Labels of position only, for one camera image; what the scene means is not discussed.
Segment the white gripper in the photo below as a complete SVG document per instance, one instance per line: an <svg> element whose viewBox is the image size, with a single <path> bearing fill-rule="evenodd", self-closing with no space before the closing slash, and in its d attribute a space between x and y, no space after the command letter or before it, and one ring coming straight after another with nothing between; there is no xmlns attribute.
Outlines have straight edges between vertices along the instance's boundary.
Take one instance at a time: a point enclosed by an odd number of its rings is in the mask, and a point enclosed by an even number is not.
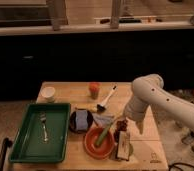
<svg viewBox="0 0 194 171"><path fill-rule="evenodd" d="M130 134L121 131L119 134L117 157L123 160L128 160L130 154Z"/></svg>

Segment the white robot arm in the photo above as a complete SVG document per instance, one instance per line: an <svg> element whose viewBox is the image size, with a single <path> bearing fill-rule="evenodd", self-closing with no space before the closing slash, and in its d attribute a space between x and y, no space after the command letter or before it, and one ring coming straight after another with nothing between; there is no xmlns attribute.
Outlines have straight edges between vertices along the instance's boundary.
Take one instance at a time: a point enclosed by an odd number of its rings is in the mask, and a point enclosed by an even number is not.
<svg viewBox="0 0 194 171"><path fill-rule="evenodd" d="M126 102L122 116L132 120L139 131L150 105L167 111L171 118L194 132L194 104L164 90L164 80L158 74L135 78L131 82L132 95Z"/></svg>

